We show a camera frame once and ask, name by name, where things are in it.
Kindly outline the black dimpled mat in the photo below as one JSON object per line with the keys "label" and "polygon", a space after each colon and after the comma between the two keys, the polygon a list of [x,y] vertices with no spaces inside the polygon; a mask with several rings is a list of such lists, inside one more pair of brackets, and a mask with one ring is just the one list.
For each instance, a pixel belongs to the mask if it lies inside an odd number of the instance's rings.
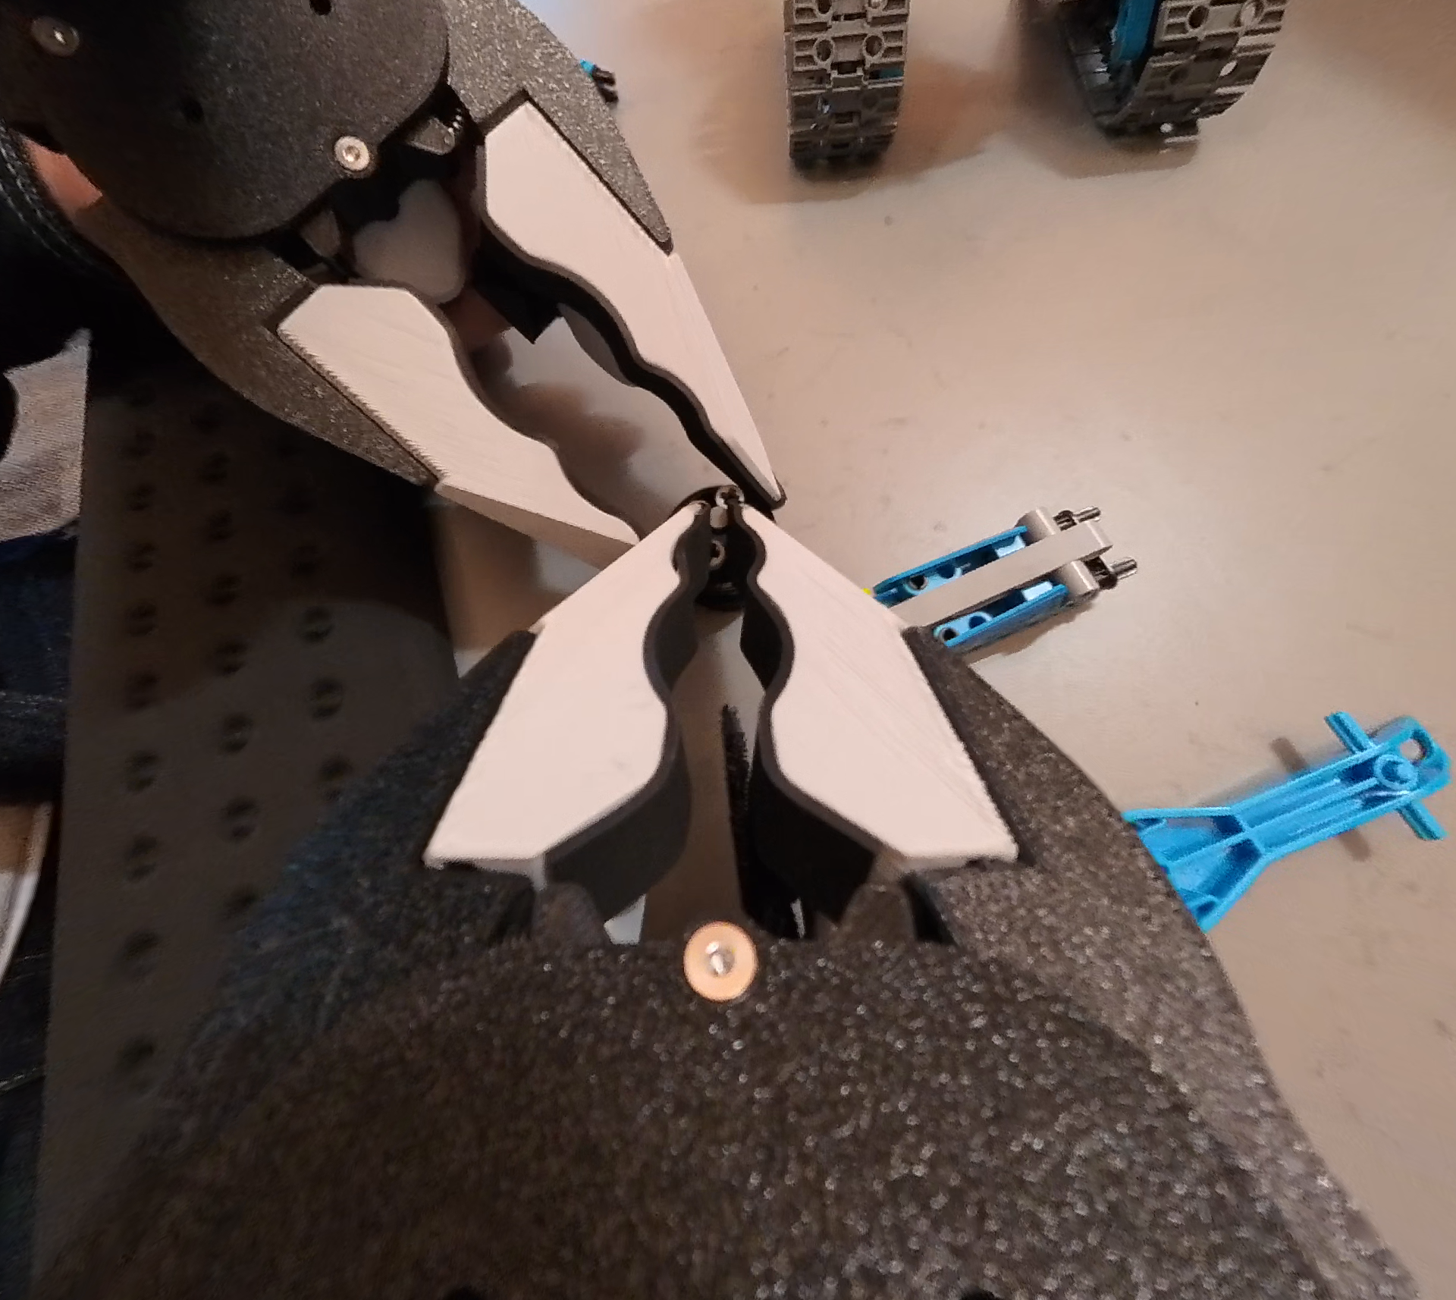
{"label": "black dimpled mat", "polygon": [[43,1170],[146,1131],[296,849],[460,694],[422,494],[187,357],[89,407]]}

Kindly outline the person's leg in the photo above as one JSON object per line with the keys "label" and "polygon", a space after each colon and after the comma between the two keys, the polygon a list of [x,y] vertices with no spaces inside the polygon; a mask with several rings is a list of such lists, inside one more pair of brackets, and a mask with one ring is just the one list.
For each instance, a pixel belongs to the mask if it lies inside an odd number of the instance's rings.
{"label": "person's leg", "polygon": [[25,912],[4,897],[2,1296],[28,1298],[52,1006],[76,544],[55,535],[4,550],[4,855],[35,870]]}

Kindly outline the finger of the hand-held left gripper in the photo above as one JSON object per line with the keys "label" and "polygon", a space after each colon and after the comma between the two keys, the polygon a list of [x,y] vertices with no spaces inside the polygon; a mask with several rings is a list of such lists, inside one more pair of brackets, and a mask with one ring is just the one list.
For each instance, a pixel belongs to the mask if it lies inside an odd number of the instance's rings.
{"label": "finger of the hand-held left gripper", "polygon": [[586,319],[621,377],[762,512],[786,503],[745,393],[683,258],[665,251],[536,105],[483,137],[483,227],[527,283]]}
{"label": "finger of the hand-held left gripper", "polygon": [[413,454],[447,501],[597,568],[639,544],[572,484],[554,448],[481,398],[454,327],[415,292],[325,286],[278,333]]}

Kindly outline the blue grey brick assembly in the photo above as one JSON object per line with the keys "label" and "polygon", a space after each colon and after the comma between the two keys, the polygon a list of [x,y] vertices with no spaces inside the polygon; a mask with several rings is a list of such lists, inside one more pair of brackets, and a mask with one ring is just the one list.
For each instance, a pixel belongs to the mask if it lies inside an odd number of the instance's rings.
{"label": "blue grey brick assembly", "polygon": [[1115,559],[1100,509],[1032,509],[1009,530],[867,589],[912,629],[973,653],[1084,609],[1135,575]]}

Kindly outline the blue brick separator tool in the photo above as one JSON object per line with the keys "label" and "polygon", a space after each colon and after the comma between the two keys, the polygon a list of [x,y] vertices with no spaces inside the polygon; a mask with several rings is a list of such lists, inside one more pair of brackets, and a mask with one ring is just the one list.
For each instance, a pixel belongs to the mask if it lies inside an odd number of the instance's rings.
{"label": "blue brick separator tool", "polygon": [[1325,724],[1343,753],[1278,783],[1225,805],[1124,812],[1200,930],[1217,927],[1278,862],[1376,820],[1397,817],[1420,841],[1448,836],[1426,802],[1448,788],[1454,765],[1425,726],[1400,717],[1369,730],[1347,712]]}

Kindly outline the person's left hand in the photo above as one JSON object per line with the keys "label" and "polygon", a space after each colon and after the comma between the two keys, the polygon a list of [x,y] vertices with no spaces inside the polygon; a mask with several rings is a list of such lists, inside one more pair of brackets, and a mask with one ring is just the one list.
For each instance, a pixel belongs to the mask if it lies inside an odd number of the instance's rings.
{"label": "person's left hand", "polygon": [[75,224],[79,216],[101,202],[101,189],[69,157],[26,136],[20,137],[20,145],[48,199],[69,222]]}

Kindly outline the white desk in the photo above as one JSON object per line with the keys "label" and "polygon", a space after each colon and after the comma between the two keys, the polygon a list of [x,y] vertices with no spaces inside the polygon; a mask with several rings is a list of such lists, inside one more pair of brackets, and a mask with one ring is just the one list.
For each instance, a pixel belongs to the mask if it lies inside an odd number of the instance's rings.
{"label": "white desk", "polygon": [[1197,145],[1093,126],[1044,0],[917,0],[900,133],[786,154],[782,0],[524,0],[621,126],[858,585],[1099,507],[1138,575],[977,670],[1120,808],[1454,750],[1454,0],[1291,0]]}

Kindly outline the black wheel hub piece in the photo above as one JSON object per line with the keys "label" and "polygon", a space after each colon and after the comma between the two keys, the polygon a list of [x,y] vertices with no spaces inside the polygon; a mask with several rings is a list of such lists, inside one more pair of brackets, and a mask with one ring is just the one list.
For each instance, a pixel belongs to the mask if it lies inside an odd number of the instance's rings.
{"label": "black wheel hub piece", "polygon": [[707,509],[712,531],[707,577],[698,604],[713,613],[742,613],[757,559],[756,541],[742,525],[744,494],[735,486],[704,488],[680,506],[692,503]]}

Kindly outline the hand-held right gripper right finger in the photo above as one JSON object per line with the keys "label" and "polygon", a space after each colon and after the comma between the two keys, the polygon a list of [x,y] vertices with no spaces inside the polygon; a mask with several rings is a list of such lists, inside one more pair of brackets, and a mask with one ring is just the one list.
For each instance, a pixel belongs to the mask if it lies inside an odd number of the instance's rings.
{"label": "hand-held right gripper right finger", "polygon": [[753,507],[739,645],[762,685],[754,853],[809,918],[841,923],[877,874],[1011,865],[1017,838],[889,610]]}

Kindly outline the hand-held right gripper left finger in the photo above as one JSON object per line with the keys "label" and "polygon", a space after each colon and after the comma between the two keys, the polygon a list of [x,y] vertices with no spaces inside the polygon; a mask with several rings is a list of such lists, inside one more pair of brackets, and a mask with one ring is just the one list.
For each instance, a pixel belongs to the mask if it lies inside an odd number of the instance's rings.
{"label": "hand-held right gripper left finger", "polygon": [[689,504],[541,618],[425,864],[578,886],[609,921],[638,906],[688,841],[672,694],[698,651],[700,595]]}

